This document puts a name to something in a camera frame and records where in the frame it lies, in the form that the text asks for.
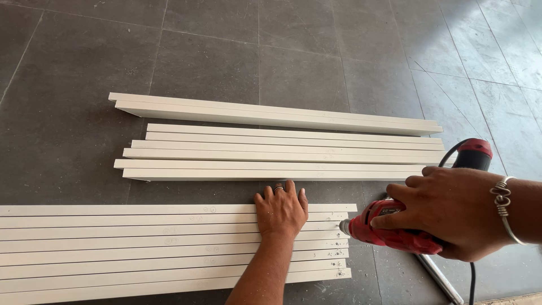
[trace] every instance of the drill chuck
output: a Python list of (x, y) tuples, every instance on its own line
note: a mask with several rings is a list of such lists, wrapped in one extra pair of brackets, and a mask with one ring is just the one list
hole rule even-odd
[(341, 230), (341, 232), (348, 235), (348, 236), (352, 236), (350, 234), (350, 230), (348, 228), (348, 226), (350, 224), (350, 220), (352, 220), (352, 219), (343, 219), (339, 223), (339, 229)]

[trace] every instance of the hand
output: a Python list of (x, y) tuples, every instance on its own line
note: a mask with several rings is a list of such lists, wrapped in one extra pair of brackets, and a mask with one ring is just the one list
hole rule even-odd
[(511, 244), (489, 190), (502, 176), (466, 168), (426, 167), (423, 177), (410, 176), (406, 186), (388, 185), (388, 194), (406, 210), (375, 217), (374, 228), (426, 231), (449, 244), (445, 258), (476, 261)]
[(278, 188), (273, 194), (273, 189), (266, 186), (263, 189), (265, 199), (260, 194), (254, 195), (258, 228), (262, 239), (277, 235), (280, 238), (291, 239), (293, 242), (308, 219), (305, 189), (302, 188), (297, 196), (292, 180), (286, 181), (285, 189)]

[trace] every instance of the drill label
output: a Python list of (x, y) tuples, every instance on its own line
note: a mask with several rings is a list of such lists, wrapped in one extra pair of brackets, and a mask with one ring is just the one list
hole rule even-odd
[(400, 208), (384, 208), (378, 216), (393, 214), (402, 211)]

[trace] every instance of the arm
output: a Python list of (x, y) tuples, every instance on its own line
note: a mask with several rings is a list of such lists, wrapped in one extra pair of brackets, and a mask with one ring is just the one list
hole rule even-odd
[[(426, 167), (423, 177), (411, 176), (406, 186), (390, 184), (388, 194), (406, 210), (375, 217), (374, 228), (424, 230), (446, 242), (442, 257), (476, 261), (513, 244), (497, 214), (495, 195), (489, 190), (502, 176), (465, 168)], [(511, 179), (507, 207), (514, 234), (526, 243), (542, 243), (538, 218), (542, 183)]]
[(226, 305), (282, 304), (294, 238), (308, 219), (305, 189), (299, 191), (299, 198), (292, 180), (286, 181), (285, 189), (279, 188), (273, 194), (266, 186), (265, 199), (254, 195), (262, 242)]

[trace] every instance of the tile floor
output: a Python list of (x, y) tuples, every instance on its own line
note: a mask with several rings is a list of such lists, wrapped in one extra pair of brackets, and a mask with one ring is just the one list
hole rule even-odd
[[(0, 204), (240, 204), (266, 184), (121, 178), (113, 160), (165, 120), (115, 110), (109, 91), (435, 119), (447, 147), (487, 139), (491, 171), (542, 180), (541, 14), (541, 0), (0, 0)], [(385, 183), (299, 186), (362, 209)], [(412, 255), (352, 244), (353, 279), (287, 285), (285, 304), (448, 304)], [(542, 291), (541, 252), (478, 262), (476, 299)], [(467, 299), (467, 264), (437, 262)]]

